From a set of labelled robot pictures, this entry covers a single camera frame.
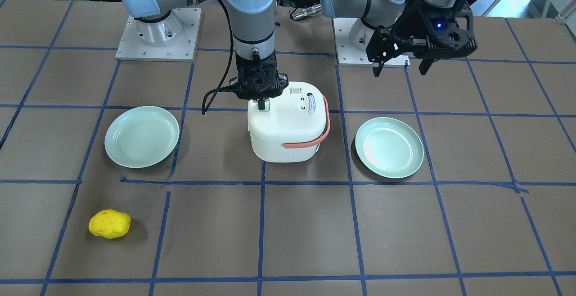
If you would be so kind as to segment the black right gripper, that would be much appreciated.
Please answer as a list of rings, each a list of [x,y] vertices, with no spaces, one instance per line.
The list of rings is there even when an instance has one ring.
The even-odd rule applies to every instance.
[[[280,96],[289,82],[286,73],[278,72],[275,55],[259,62],[236,55],[238,77],[230,79],[229,85],[239,99],[257,100],[258,109],[267,110],[267,99]]]

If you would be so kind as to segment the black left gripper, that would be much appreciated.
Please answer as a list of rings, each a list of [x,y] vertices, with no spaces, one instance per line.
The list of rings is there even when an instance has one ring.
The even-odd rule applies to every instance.
[[[422,59],[419,73],[424,76],[434,60],[473,54],[478,48],[473,30],[473,12],[468,4],[452,8],[423,4],[391,26],[378,26],[365,52],[373,62],[374,77],[380,76],[385,62],[407,52]]]

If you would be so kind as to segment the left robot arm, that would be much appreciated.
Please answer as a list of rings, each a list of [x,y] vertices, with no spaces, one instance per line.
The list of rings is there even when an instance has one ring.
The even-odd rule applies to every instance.
[[[439,60],[477,50],[468,0],[320,0],[329,18],[355,18],[351,39],[378,77],[386,62],[404,53],[420,59],[425,75]]]

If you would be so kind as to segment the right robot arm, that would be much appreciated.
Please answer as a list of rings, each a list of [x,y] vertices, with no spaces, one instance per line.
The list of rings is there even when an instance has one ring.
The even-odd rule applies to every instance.
[[[216,89],[203,99],[203,112],[218,92],[252,100],[261,112],[288,86],[276,68],[276,0],[122,0],[129,18],[116,58],[132,61],[191,62],[198,47],[202,3],[217,2],[224,13],[212,35],[229,40],[228,64]]]

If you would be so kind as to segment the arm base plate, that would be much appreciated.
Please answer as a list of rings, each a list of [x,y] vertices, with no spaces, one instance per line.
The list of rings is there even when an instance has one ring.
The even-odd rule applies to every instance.
[[[333,18],[337,62],[342,67],[372,67],[366,48],[374,30],[360,18]]]
[[[179,8],[162,21],[128,17],[115,58],[144,62],[193,62],[199,37],[200,8]]]

